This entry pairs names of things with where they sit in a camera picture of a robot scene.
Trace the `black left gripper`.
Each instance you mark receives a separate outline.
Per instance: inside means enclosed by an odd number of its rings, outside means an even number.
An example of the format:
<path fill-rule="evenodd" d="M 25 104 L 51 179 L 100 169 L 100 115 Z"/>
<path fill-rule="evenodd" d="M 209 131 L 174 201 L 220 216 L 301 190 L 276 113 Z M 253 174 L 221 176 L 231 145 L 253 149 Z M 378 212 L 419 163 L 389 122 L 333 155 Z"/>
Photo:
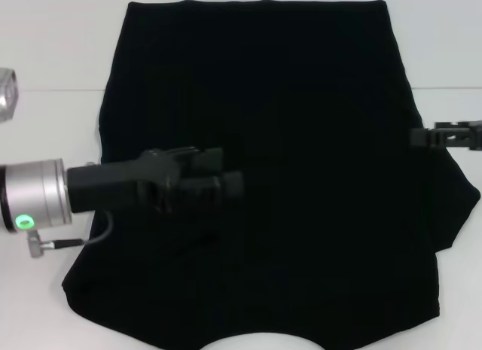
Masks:
<path fill-rule="evenodd" d="M 70 168 L 66 170 L 70 207 L 74 213 L 159 208 L 177 185 L 176 205 L 183 211 L 218 210 L 241 202 L 245 192 L 243 174 L 222 173 L 223 166 L 222 148 L 189 153 L 177 148 L 149 150 L 135 160 Z M 209 176 L 180 180 L 182 169 L 186 175 Z"/>

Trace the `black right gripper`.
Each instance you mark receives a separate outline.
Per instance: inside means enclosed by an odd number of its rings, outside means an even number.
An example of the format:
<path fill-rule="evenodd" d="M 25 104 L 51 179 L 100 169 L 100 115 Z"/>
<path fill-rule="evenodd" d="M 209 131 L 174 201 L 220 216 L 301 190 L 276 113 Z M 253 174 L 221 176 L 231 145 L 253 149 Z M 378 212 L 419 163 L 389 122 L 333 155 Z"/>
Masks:
<path fill-rule="evenodd" d="M 410 143 L 417 147 L 469 147 L 481 151 L 482 121 L 436 122 L 435 129 L 413 129 Z"/>

